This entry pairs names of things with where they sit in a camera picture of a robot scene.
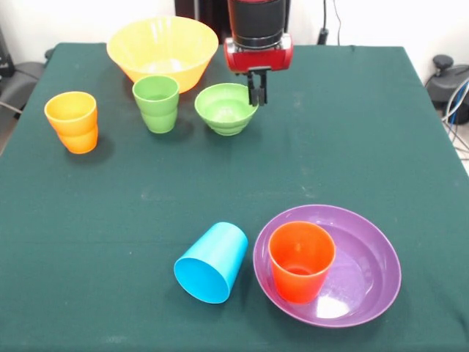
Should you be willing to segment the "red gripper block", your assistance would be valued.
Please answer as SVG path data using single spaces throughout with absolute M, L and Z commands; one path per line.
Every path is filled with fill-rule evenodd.
M 242 48 L 231 37 L 225 39 L 224 56 L 228 68 L 234 73 L 247 73 L 248 99 L 252 106 L 263 106 L 267 103 L 267 70 L 277 71 L 289 68 L 292 61 L 294 45 L 289 34 L 283 34 L 279 43 L 269 48 L 251 50 Z M 258 70 L 260 85 L 254 86 L 254 74 Z

